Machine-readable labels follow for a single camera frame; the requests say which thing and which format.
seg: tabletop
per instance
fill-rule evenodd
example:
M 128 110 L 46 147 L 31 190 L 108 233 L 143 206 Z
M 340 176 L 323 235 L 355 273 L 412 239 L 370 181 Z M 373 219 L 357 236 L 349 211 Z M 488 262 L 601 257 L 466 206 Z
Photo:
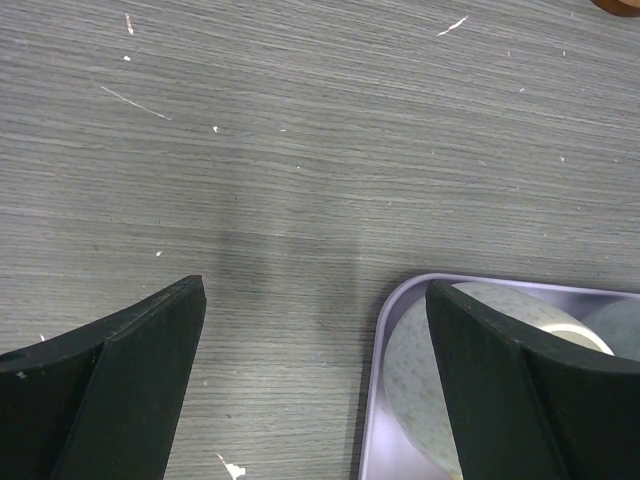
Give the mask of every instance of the tabletop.
M 640 290 L 640 23 L 588 0 L 0 5 L 0 352 L 203 275 L 166 478 L 356 480 L 376 316 Z

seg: wood grain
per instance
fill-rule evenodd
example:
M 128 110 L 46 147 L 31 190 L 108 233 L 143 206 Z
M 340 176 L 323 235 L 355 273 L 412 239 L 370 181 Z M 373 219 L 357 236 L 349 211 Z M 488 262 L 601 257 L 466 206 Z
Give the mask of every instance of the wood grain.
M 413 274 L 640 289 L 640 30 L 590 2 L 24 0 L 0 21 L 0 349 L 204 275 L 167 479 L 228 478 L 216 452 L 356 479 L 376 315 Z

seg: wooden table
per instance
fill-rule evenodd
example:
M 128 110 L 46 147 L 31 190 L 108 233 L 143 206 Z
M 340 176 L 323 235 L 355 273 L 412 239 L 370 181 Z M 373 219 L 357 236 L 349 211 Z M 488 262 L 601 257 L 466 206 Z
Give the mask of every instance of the wooden table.
M 376 315 L 414 274 L 640 289 L 637 22 L 584 0 L 96 5 L 0 6 L 0 349 L 203 274 L 167 479 L 229 478 L 216 453 L 356 479 Z

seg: white speck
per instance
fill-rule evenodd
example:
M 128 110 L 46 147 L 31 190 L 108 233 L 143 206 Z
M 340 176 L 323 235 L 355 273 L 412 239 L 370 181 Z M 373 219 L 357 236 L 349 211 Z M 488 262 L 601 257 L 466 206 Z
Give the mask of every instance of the white speck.
M 444 32 L 440 32 L 438 35 L 436 35 L 436 37 L 440 37 L 442 35 L 446 35 L 447 33 L 449 33 L 451 30 L 458 28 L 460 25 L 462 25 L 467 18 L 469 18 L 469 15 L 467 15 L 466 17 L 464 17 L 461 20 L 458 20 L 456 23 L 454 23 L 453 25 L 451 25 L 449 28 L 447 28 Z
M 127 20 L 127 30 L 129 30 L 129 34 L 133 35 L 133 23 L 131 23 L 131 16 L 128 13 L 125 13 L 124 18 Z
M 225 462 L 224 458 L 222 458 L 222 455 L 220 455 L 219 453 L 216 453 L 216 455 L 218 456 L 222 464 L 227 467 L 227 472 L 229 472 L 229 475 L 231 475 L 231 478 L 233 480 L 238 480 L 238 478 L 247 474 L 247 470 L 245 468 L 240 468 L 233 463 Z
M 164 115 L 162 115 L 161 113 L 158 112 L 154 112 L 153 110 L 150 110 L 146 107 L 143 107 L 142 105 L 138 105 L 136 102 L 132 102 L 131 100 L 129 100 L 128 98 L 124 98 L 122 95 L 120 95 L 119 93 L 114 92 L 113 90 L 109 90 L 107 87 L 105 87 L 104 85 L 100 85 L 100 88 L 109 92 L 111 95 L 115 95 L 116 97 L 118 97 L 121 100 L 124 100 L 125 102 L 133 105 L 134 107 L 138 107 L 141 108 L 142 110 L 144 110 L 145 112 L 149 112 L 149 113 L 153 113 L 154 115 L 160 117 L 160 118 L 164 118 L 165 120 L 171 120 L 169 117 L 166 117 Z

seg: scratch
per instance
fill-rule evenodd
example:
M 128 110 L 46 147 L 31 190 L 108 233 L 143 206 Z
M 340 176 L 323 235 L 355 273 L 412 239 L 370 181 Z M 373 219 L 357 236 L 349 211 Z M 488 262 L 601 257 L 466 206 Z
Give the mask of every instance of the scratch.
M 147 107 L 143 107 L 142 105 L 138 105 L 136 102 L 132 102 L 131 100 L 129 100 L 128 98 L 124 98 L 122 95 L 120 95 L 119 93 L 114 92 L 113 90 L 109 90 L 107 87 L 105 87 L 104 85 L 100 85 L 100 88 L 109 92 L 111 95 L 115 95 L 116 97 L 118 97 L 120 100 L 124 100 L 125 102 L 133 105 L 134 107 L 138 107 L 142 110 L 144 110 L 145 112 L 149 112 L 149 113 L 153 113 L 155 116 L 160 117 L 160 118 L 164 118 L 165 120 L 171 120 L 169 117 L 162 115 L 161 113 L 158 112 L 154 112 L 153 110 L 148 109 Z
M 220 455 L 219 453 L 216 453 L 216 455 L 218 456 L 222 464 L 227 468 L 227 472 L 229 472 L 229 475 L 231 475 L 231 478 L 233 480 L 238 480 L 238 478 L 247 474 L 246 468 L 240 468 L 237 465 L 234 465 L 233 463 L 225 462 L 224 458 L 222 458 L 222 455 Z
M 454 23 L 453 25 L 451 25 L 449 28 L 447 28 L 444 32 L 440 32 L 438 35 L 436 35 L 436 37 L 440 37 L 442 35 L 446 35 L 447 33 L 449 33 L 451 30 L 455 30 L 456 28 L 458 28 L 460 25 L 462 25 L 467 18 L 469 18 L 469 15 L 467 15 L 466 17 L 464 17 L 461 20 L 458 20 L 456 23 Z
M 129 34 L 133 35 L 133 23 L 131 23 L 131 16 L 128 13 L 125 13 L 124 18 L 127 19 L 127 30 L 129 30 Z

